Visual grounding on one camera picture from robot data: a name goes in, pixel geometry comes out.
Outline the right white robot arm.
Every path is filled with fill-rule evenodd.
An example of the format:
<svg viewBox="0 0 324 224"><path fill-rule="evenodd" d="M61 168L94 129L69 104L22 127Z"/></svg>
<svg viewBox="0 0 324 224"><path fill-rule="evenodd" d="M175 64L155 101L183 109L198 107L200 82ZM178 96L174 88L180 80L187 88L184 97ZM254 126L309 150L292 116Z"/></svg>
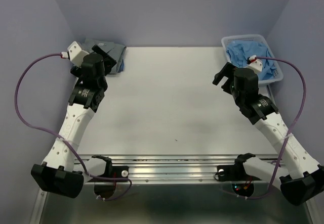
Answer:
<svg viewBox="0 0 324 224"><path fill-rule="evenodd" d="M284 123L275 103L259 93L258 76L250 68L227 62L213 80L226 77L222 90L232 95L241 114L269 141L278 153L268 163L252 153L240 154L232 165L219 165L214 175L219 182L261 180L277 188L292 205L299 206L323 192L323 165L311 157Z"/></svg>

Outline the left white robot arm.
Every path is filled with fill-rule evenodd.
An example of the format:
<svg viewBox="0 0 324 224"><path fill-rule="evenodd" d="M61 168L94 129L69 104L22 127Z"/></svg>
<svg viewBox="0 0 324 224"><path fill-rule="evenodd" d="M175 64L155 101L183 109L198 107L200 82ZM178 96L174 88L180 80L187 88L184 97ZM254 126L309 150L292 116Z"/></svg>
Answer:
<svg viewBox="0 0 324 224"><path fill-rule="evenodd" d="M75 198L85 180L83 172L73 169L75 152L104 98L108 88L105 76L110 73L116 60L97 44L92 46L91 53L87 53L74 42L69 47L68 55L75 65L71 74L77 77L77 81L52 149L41 164L32 167L31 175L43 191Z"/></svg>

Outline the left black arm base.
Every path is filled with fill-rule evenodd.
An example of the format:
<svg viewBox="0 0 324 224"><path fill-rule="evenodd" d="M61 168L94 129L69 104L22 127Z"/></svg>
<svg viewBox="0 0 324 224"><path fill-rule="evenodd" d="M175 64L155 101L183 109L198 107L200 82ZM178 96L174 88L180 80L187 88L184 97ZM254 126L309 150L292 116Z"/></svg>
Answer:
<svg viewBox="0 0 324 224"><path fill-rule="evenodd" d="M107 181L103 179L97 179L97 178L89 178L87 175L85 176L85 181L87 182L102 182L102 183L109 183L109 182L115 182L116 183L116 178L121 178L120 182L127 182L126 178L128 177L128 174L125 176L122 175L122 172L129 172L129 167L126 165L122 166L116 166L113 165L111 170L105 170L105 172L102 175L99 175L99 177L103 178L113 178L113 181Z"/></svg>

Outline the light blue long sleeve shirt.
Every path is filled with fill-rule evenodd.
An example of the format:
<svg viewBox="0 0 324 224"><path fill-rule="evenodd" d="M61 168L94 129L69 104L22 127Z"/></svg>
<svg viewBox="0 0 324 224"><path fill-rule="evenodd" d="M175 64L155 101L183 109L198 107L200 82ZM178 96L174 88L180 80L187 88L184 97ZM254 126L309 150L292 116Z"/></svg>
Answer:
<svg viewBox="0 0 324 224"><path fill-rule="evenodd" d="M226 47L226 54L229 56L231 63L239 68L246 67L247 59L250 56L272 58L268 46L257 41L235 40ZM274 78L276 66L273 60L261 60L263 70L258 74L260 80L269 80Z"/></svg>

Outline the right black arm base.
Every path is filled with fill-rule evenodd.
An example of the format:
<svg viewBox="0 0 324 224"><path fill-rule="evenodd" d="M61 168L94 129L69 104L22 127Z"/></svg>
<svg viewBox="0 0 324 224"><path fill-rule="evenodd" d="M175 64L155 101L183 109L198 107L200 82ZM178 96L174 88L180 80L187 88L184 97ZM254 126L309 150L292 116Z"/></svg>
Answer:
<svg viewBox="0 0 324 224"><path fill-rule="evenodd" d="M217 166L217 171L214 174L214 179L219 182L228 181L249 181L254 179L250 175L246 174L242 166L237 165L219 165Z"/></svg>

